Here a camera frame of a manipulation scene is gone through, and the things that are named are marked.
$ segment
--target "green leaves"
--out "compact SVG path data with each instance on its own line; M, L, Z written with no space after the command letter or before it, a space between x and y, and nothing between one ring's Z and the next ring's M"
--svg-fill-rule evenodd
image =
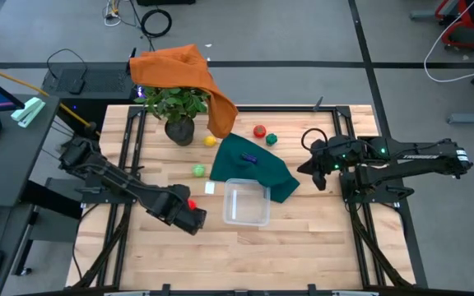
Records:
M204 104L210 95L202 90L191 87L158 88L143 86L143 94L147 99L136 98L135 103L146 104L147 112L159 120L167 118L171 123L183 117L195 118L197 113L205 113Z

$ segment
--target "yellow ball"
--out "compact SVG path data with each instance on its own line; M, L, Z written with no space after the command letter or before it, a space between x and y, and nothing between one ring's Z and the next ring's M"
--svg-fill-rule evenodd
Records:
M217 138L214 136L207 136L204 138L204 145L213 147L217 143Z

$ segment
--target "potted plant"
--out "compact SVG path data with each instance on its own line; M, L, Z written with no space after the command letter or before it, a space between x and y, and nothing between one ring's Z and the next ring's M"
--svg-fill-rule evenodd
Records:
M136 103L142 103L148 112L165 123L165 134L180 146L187 146L193 141L197 113L205 113L204 102L209 94L192 87L160 88L138 86Z

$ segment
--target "black desk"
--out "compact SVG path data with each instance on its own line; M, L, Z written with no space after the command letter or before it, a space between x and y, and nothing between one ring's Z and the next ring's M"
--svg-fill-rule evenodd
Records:
M23 102L32 97L31 95L15 96ZM19 127L10 117L12 112L0 113L2 123L0 130L0 249L5 252L0 272L0 293L27 226L32 221L31 217L34 216L35 204L42 203L37 199L59 201L56 197L61 197L29 181L30 173L59 106L58 97L37 96L46 105L28 128ZM79 203L72 202L71 206L79 209Z

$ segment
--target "black plant pot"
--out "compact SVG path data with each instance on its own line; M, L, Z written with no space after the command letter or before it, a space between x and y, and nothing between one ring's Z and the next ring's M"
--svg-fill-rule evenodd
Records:
M187 146L193 141L195 123L189 117L183 117L176 123L165 123L165 134L179 146Z

